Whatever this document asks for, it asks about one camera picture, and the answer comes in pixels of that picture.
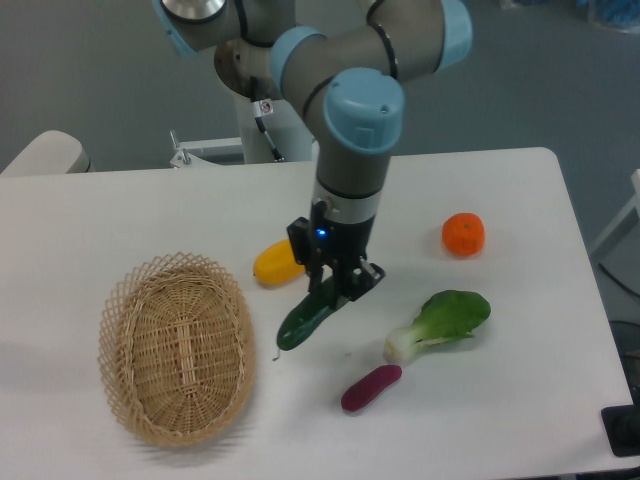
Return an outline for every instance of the table surface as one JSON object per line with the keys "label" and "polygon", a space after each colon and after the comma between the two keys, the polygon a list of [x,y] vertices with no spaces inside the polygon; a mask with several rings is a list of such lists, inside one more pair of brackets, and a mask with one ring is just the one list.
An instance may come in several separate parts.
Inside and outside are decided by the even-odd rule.
{"label": "table surface", "polygon": [[[469,480],[637,465],[612,455],[600,420],[630,395],[551,152],[393,159],[368,249],[387,277],[273,362],[278,326],[307,285],[263,289],[252,263],[308,214],[313,169],[0,180],[2,476]],[[460,211],[485,222],[476,258],[440,245],[440,226]],[[247,410],[223,435],[162,450],[116,423],[96,357],[116,282],[177,251],[234,274],[258,372]],[[490,301],[476,337],[422,356],[360,415],[345,415],[340,396],[383,363],[386,334],[445,289]]]}

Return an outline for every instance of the yellow fruit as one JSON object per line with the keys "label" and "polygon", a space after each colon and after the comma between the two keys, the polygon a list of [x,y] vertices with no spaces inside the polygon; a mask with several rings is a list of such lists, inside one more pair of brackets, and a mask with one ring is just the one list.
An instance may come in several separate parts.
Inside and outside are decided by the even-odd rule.
{"label": "yellow fruit", "polygon": [[253,274],[258,282],[269,287],[282,285],[304,272],[293,256],[291,242],[282,240],[258,255],[253,263]]}

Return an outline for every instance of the woven basket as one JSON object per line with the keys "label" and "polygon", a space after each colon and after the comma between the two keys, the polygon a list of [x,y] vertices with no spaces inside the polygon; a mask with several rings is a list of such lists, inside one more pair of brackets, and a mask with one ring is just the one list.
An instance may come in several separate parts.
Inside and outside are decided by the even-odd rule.
{"label": "woven basket", "polygon": [[210,438],[240,413],[255,377],[238,284],[191,254],[134,269],[106,302],[98,362],[111,411],[137,437],[158,446]]}

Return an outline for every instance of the purple sweet potato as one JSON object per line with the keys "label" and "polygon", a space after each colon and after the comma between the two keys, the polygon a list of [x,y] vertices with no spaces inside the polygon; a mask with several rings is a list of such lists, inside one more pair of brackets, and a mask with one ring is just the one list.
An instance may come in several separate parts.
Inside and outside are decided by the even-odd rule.
{"label": "purple sweet potato", "polygon": [[353,413],[366,407],[384,389],[400,380],[401,376],[402,368],[398,365],[382,365],[376,368],[344,392],[340,402],[342,409]]}

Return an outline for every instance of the green cucumber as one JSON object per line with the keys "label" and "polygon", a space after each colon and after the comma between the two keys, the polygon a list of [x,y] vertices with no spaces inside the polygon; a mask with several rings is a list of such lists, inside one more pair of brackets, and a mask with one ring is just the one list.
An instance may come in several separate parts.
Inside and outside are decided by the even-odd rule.
{"label": "green cucumber", "polygon": [[336,310],[336,287],[333,277],[307,295],[284,319],[276,343],[281,350],[293,350],[311,336],[316,328]]}

